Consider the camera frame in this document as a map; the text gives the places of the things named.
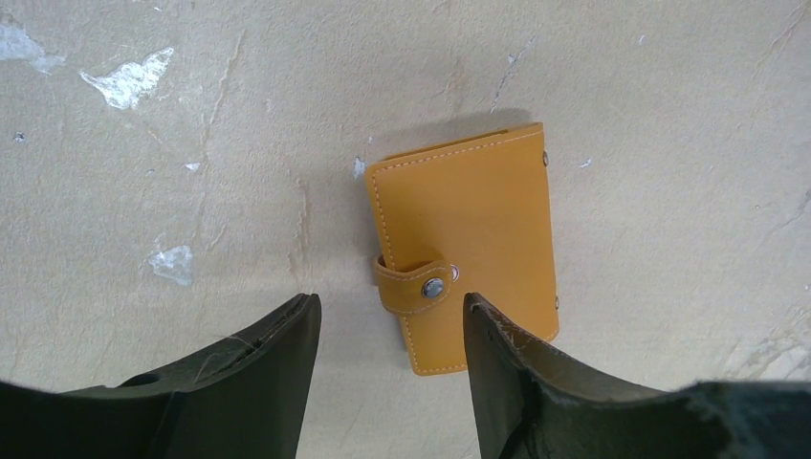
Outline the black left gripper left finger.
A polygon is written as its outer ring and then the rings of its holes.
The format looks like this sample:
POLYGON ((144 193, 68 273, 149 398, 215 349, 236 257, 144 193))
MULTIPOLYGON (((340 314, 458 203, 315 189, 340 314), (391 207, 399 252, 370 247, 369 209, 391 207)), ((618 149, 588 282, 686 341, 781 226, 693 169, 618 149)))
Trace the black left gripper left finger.
POLYGON ((115 387, 1 385, 5 458, 293 458, 321 325, 296 295, 247 328, 115 387))

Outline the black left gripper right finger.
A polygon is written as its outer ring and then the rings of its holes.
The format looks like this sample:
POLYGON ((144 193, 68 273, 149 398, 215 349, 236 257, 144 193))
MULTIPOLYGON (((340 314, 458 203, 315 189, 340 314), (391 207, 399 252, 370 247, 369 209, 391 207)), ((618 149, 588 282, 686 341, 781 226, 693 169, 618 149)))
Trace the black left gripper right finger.
POLYGON ((697 382, 668 392, 606 374, 464 299, 484 458, 806 458, 808 382, 697 382))

